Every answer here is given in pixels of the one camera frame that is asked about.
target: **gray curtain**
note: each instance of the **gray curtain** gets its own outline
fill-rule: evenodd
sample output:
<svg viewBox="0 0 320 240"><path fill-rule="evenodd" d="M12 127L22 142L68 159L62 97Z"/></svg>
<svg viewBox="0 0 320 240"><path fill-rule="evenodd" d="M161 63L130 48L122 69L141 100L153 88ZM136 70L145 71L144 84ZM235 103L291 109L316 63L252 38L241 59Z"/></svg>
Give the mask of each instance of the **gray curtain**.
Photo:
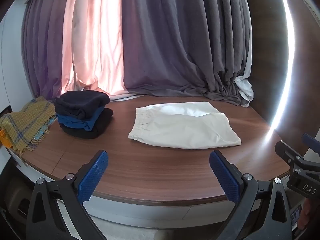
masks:
<svg viewBox="0 0 320 240"><path fill-rule="evenodd" d="M30 0L22 25L22 55L36 97L61 94L62 34L67 0Z"/></svg>
<svg viewBox="0 0 320 240"><path fill-rule="evenodd" d="M245 0L122 0L126 89L239 105L248 15Z"/></svg>

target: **wooden table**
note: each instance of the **wooden table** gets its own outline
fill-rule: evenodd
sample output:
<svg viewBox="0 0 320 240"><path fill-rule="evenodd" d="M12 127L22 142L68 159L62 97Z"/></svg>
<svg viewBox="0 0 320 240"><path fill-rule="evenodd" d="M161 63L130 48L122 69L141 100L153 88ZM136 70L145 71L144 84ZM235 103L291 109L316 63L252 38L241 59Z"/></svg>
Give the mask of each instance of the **wooden table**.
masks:
<svg viewBox="0 0 320 240"><path fill-rule="evenodd" d="M204 97L161 98L143 96L111 102L114 116L104 134L84 140L65 134L55 122L50 133L24 160L41 173L62 179L76 173L99 150L108 152L109 165L94 195L143 205L186 206L224 200L225 195L209 167L213 149L185 150L154 147L128 139L135 120L135 108L160 103L208 101L228 117L242 144L221 148L230 163L256 179L281 177L289 166L276 155L280 140L273 132L266 138L269 125L251 108L212 101Z"/></svg>

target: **strip of sunlight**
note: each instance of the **strip of sunlight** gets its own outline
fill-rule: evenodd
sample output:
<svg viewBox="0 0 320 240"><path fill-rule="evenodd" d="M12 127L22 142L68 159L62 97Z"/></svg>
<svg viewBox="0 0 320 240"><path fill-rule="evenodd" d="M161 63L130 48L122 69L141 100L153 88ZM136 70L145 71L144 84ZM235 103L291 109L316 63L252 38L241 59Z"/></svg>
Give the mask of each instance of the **strip of sunlight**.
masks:
<svg viewBox="0 0 320 240"><path fill-rule="evenodd" d="M271 128L266 136L267 138L270 138L273 130L278 127L281 117L283 115L285 106L287 104L289 89L290 89L290 82L291 82L291 75L292 75L294 50L295 50L294 27L293 27L291 12L290 12L287 0L282 0L282 1L284 4L284 11L285 11L285 16L287 20L287 30L288 30L288 50L289 50L288 51L288 70L287 70L287 77L285 78L284 89L281 95L280 103L276 111L276 115L273 118L273 121L271 123Z"/></svg>

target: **black folded garment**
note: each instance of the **black folded garment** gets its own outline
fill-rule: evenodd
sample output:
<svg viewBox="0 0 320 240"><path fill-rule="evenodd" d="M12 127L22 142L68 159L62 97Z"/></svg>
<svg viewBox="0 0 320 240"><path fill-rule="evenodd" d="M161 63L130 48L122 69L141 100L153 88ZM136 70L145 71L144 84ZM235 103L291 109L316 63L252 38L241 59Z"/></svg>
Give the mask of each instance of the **black folded garment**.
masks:
<svg viewBox="0 0 320 240"><path fill-rule="evenodd" d="M55 111L83 120L90 119L100 106L110 102L107 94L93 91L68 91L55 100Z"/></svg>
<svg viewBox="0 0 320 240"><path fill-rule="evenodd" d="M60 123L62 130L72 136L79 137L82 139L95 139L104 133L107 126L112 119L113 111L109 108L103 109L102 113L99 115L98 119L94 123L91 131L86 131L85 129L70 128Z"/></svg>

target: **yellow plaid scarf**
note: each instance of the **yellow plaid scarf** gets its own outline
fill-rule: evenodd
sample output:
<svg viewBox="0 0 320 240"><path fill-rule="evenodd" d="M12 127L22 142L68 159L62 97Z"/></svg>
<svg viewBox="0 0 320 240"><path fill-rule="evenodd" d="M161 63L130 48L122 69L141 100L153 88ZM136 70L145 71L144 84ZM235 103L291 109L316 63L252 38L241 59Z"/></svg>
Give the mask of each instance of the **yellow plaid scarf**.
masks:
<svg viewBox="0 0 320 240"><path fill-rule="evenodd" d="M25 149L29 149L29 144L37 143L33 138L54 116L54 104L38 97L27 103L20 112L3 115L0 118L0 128L4 129L13 149L22 154Z"/></svg>

